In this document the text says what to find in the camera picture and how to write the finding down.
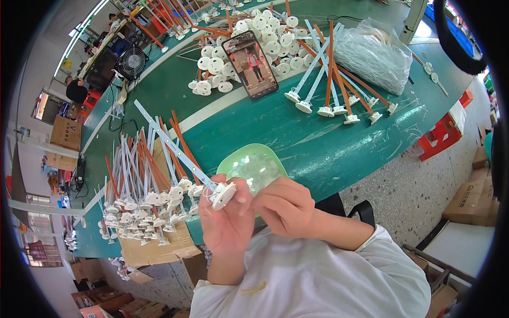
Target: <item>phone screen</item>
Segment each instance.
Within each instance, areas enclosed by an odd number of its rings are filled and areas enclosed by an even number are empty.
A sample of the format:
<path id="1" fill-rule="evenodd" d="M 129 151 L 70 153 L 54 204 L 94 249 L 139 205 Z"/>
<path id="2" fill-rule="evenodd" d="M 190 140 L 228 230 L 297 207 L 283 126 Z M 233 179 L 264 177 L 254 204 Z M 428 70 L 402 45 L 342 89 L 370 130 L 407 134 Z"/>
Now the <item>phone screen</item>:
<path id="1" fill-rule="evenodd" d="M 222 46 L 251 99 L 277 91 L 274 74 L 252 31 L 231 38 Z"/>

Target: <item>fluorescent light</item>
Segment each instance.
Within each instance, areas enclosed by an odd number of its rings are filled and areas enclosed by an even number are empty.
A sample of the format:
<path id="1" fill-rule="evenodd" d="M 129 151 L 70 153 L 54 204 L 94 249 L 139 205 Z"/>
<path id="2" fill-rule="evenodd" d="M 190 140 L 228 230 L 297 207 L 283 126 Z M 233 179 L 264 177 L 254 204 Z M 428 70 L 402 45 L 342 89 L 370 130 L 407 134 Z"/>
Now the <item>fluorescent light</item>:
<path id="1" fill-rule="evenodd" d="M 97 9 L 97 11 L 94 13 L 94 15 L 98 14 L 99 11 L 101 11 L 102 7 L 104 7 L 106 4 L 108 3 L 108 1 L 105 1 L 100 7 L 99 9 Z"/>
<path id="2" fill-rule="evenodd" d="M 62 65 L 62 61 L 64 60 L 67 52 L 69 51 L 69 48 L 71 48 L 71 46 L 74 46 L 74 40 L 76 40 L 76 38 L 78 37 L 78 32 L 76 32 L 74 34 L 74 36 L 72 37 L 71 39 L 71 42 L 69 42 L 69 44 L 67 45 L 65 51 L 64 51 L 64 54 L 62 55 L 62 57 L 60 58 L 60 62 L 58 63 L 58 65 L 56 66 L 56 70 L 55 70 L 55 73 L 53 74 L 53 77 L 56 76 L 56 74 L 59 72 L 59 69 L 60 69 L 60 65 Z"/>
<path id="3" fill-rule="evenodd" d="M 86 17 L 85 20 L 83 20 L 83 23 L 81 23 L 81 27 L 84 26 L 84 24 L 88 21 L 88 19 L 90 19 L 90 17 L 97 11 L 97 9 L 99 9 L 105 2 L 108 2 L 108 0 L 102 0 L 101 2 L 99 2 L 94 9 L 92 9 L 92 11 L 90 11 L 90 13 L 88 14 L 88 16 Z"/>
<path id="4" fill-rule="evenodd" d="M 72 43 L 71 48 L 69 49 L 69 51 L 67 53 L 64 53 L 65 57 L 69 56 L 69 54 L 72 51 L 72 48 L 74 47 L 74 44 L 76 44 L 76 42 L 78 42 L 79 37 L 83 34 L 83 32 L 85 32 L 85 29 L 87 28 L 87 26 L 89 26 L 89 24 L 90 24 L 90 20 L 88 20 L 88 22 L 85 24 L 85 26 L 81 29 L 81 31 L 79 32 L 78 36 L 76 37 L 76 40 L 74 41 L 74 43 Z"/>

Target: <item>clear plastic bag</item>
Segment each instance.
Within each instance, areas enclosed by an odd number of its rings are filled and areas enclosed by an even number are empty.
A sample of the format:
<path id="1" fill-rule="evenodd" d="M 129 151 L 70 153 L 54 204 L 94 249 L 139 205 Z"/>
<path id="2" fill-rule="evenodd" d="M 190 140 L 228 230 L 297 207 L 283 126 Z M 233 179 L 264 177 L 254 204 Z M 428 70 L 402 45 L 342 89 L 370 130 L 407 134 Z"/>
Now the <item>clear plastic bag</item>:
<path id="1" fill-rule="evenodd" d="M 410 74 L 412 52 L 393 28 L 368 18 L 357 28 L 343 30 L 334 59 L 362 79 L 401 95 Z"/>

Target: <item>chair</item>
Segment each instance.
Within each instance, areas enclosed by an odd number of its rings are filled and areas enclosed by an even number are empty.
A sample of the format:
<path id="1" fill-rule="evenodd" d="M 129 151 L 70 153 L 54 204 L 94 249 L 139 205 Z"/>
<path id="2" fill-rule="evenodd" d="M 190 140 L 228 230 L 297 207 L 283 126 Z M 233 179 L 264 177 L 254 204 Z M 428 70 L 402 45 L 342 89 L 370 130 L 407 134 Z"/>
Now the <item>chair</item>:
<path id="1" fill-rule="evenodd" d="M 85 98 L 85 101 L 83 102 L 83 106 L 89 109 L 93 109 L 95 104 L 97 104 L 97 101 L 101 98 L 102 93 L 98 92 L 96 90 L 89 90 L 87 94 L 87 98 Z"/>
<path id="2" fill-rule="evenodd" d="M 428 139 L 427 135 L 431 135 L 432 140 Z M 421 161 L 426 161 L 436 154 L 444 151 L 460 140 L 462 133 L 455 120 L 448 112 L 442 119 L 437 122 L 435 128 L 429 133 L 422 136 L 418 142 L 424 153 L 419 156 Z"/>
<path id="3" fill-rule="evenodd" d="M 329 214 L 352 218 L 355 213 L 359 214 L 359 219 L 375 227 L 375 215 L 373 213 L 373 207 L 367 200 L 362 201 L 352 208 L 348 216 L 345 214 L 345 208 L 341 201 L 340 195 L 335 193 L 330 197 L 321 200 L 315 204 L 315 208 L 327 212 Z"/>
<path id="4" fill-rule="evenodd" d="M 463 93 L 463 95 L 460 98 L 460 104 L 463 106 L 463 108 L 465 108 L 473 100 L 474 96 L 472 95 L 472 91 L 470 90 L 470 88 L 467 88 L 467 90 Z"/>

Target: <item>fan grille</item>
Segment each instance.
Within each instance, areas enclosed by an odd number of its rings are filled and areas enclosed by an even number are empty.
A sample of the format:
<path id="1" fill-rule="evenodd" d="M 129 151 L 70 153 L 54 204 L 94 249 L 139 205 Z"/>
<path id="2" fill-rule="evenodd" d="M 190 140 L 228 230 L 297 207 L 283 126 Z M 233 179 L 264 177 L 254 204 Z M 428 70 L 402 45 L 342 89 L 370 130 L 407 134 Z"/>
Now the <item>fan grille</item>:
<path id="1" fill-rule="evenodd" d="M 133 44 L 120 56 L 116 68 L 122 75 L 133 80 L 139 78 L 147 61 L 148 56 Z"/>

